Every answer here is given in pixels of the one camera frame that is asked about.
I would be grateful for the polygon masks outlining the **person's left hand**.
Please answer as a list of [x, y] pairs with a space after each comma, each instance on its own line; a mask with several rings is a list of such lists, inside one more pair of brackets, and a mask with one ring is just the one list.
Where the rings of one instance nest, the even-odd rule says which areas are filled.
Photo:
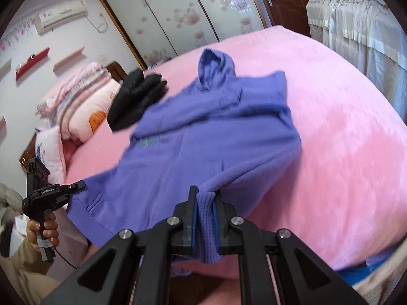
[[43, 224], [36, 220], [29, 220], [26, 226], [26, 237], [32, 248], [40, 253], [40, 247], [37, 244], [37, 234], [40, 233], [45, 239], [49, 239], [54, 247], [59, 246], [59, 231], [56, 215], [49, 213], [48, 220]]

